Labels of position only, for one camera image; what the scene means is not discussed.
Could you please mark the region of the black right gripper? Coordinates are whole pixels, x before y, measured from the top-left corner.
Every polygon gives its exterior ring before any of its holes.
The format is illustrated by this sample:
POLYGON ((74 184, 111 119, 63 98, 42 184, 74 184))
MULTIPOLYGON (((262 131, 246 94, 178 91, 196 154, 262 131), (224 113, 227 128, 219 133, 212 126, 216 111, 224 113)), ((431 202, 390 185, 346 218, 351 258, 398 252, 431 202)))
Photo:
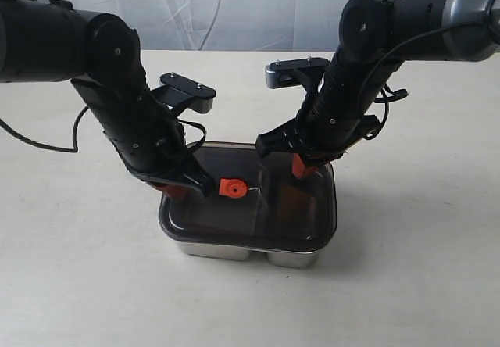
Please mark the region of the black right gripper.
POLYGON ((255 141, 260 157, 274 152, 292 153, 291 172, 306 179, 319 172, 330 159, 341 158, 348 148, 365 136, 375 134, 381 122, 375 115, 354 119, 320 116, 313 108, 302 107, 296 118, 263 134, 255 141))

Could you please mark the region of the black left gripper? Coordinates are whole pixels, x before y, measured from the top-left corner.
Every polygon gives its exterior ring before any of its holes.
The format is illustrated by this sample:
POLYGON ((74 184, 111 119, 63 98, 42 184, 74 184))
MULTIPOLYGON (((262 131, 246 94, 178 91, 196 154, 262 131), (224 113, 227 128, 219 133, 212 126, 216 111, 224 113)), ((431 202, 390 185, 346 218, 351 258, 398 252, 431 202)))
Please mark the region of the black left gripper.
POLYGON ((195 190, 207 197, 214 178, 186 151, 180 123, 148 88, 140 91, 105 88, 102 129, 133 177, 167 198, 182 202, 195 190))

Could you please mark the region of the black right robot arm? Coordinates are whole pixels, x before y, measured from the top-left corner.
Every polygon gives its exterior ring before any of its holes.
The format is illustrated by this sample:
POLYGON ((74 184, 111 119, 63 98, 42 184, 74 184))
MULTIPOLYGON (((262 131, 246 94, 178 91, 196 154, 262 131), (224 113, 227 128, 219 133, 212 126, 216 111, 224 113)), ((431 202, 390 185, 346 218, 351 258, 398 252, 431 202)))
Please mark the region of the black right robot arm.
POLYGON ((256 139, 260 156, 286 152, 292 172, 309 176, 340 159, 361 140, 374 139, 389 106, 407 91, 388 81, 409 61, 481 62, 499 49, 499 0, 348 0, 331 59, 276 61, 266 67, 271 89, 302 86, 297 115, 256 139))

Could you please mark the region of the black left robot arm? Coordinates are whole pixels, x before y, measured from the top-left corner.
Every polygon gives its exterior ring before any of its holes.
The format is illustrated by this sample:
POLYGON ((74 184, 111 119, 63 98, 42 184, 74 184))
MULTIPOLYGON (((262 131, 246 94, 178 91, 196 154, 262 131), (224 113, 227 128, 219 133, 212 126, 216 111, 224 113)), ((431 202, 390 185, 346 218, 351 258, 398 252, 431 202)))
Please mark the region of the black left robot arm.
POLYGON ((137 179, 170 193, 216 186, 187 143, 186 109, 207 113, 215 91, 166 73, 150 88, 136 30, 116 15, 25 0, 1 0, 1 80, 69 81, 137 179))

